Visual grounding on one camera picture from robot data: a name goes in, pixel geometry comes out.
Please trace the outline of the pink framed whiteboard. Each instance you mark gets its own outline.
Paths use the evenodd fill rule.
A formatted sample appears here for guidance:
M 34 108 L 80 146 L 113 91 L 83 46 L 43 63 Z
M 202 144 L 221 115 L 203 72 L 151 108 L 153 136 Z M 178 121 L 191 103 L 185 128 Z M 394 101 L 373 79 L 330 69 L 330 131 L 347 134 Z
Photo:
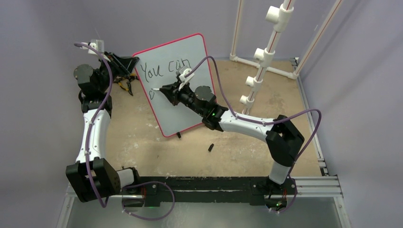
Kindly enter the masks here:
M 164 137 L 188 130 L 202 123 L 202 117 L 184 105 L 198 86 L 215 88 L 204 36 L 200 33 L 179 38 L 133 54 L 147 101 Z

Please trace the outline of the black marker cap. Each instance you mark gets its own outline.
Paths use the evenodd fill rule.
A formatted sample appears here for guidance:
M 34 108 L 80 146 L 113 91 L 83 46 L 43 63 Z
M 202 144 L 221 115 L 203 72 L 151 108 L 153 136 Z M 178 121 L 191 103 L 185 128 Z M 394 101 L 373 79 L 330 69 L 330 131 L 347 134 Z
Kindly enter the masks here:
M 213 147 L 214 147 L 214 144 L 212 143 L 212 144 L 209 146 L 209 148 L 208 148 L 208 152 L 211 152 L 212 149 L 213 149 Z

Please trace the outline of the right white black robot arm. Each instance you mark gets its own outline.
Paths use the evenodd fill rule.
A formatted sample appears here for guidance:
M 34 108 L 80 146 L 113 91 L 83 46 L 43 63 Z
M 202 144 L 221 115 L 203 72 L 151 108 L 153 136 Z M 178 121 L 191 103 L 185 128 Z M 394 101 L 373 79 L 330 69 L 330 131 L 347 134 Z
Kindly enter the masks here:
M 286 116 L 265 119 L 232 112 L 228 107 L 219 105 L 216 95 L 205 85 L 192 91 L 188 85 L 180 88 L 180 83 L 175 82 L 160 87 L 158 91 L 173 106 L 183 104 L 198 114 L 202 123 L 211 130 L 240 133 L 265 142 L 274 161 L 267 188 L 272 193 L 279 193 L 285 188 L 285 180 L 305 141 Z

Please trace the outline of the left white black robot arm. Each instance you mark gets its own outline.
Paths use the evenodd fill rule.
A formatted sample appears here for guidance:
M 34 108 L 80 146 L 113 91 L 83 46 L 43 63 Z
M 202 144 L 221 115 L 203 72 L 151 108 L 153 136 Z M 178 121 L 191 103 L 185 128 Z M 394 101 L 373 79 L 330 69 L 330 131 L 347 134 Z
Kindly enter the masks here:
M 84 132 L 79 155 L 66 167 L 66 177 L 81 202 L 117 195 L 124 188 L 137 194 L 142 187 L 135 168 L 115 170 L 105 159 L 106 135 L 112 116 L 110 85 L 120 79 L 134 79 L 132 72 L 138 57 L 119 57 L 104 52 L 100 67 L 81 64 L 73 72 L 80 88 L 79 100 L 84 118 Z

